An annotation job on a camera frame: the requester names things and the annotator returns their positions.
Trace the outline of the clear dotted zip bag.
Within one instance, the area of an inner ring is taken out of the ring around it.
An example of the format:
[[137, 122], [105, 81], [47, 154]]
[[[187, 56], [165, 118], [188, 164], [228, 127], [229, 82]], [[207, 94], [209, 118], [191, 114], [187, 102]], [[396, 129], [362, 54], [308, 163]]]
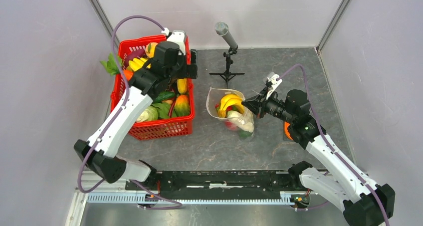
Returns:
[[225, 127], [246, 140], [255, 133], [253, 113], [242, 105], [245, 96], [238, 90], [210, 88], [206, 109], [210, 116], [224, 123]]

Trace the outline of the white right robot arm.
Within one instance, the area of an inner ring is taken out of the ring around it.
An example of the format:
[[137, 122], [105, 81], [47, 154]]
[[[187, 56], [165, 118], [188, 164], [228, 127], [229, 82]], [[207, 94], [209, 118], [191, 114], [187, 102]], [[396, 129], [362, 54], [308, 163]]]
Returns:
[[277, 93], [270, 96], [262, 90], [242, 102], [258, 118], [269, 114], [289, 123], [294, 142], [313, 155], [331, 174], [323, 175], [303, 161], [289, 169], [288, 184], [294, 190], [304, 187], [315, 191], [336, 206], [350, 226], [388, 225], [393, 216], [395, 191], [389, 184], [380, 185], [361, 171], [336, 146], [328, 133], [310, 115], [312, 107], [307, 93], [290, 90], [285, 100]]

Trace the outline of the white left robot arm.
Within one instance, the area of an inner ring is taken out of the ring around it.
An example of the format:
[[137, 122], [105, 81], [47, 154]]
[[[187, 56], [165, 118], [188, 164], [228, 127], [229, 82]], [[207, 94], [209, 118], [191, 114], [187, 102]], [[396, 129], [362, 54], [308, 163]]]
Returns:
[[173, 80], [197, 77], [197, 67], [187, 59], [185, 42], [161, 41], [145, 66], [124, 77], [126, 89], [108, 118], [87, 140], [77, 140], [74, 144], [82, 168], [89, 168], [108, 183], [137, 180], [145, 190], [156, 185], [157, 177], [149, 165], [130, 163], [116, 155], [137, 118]]

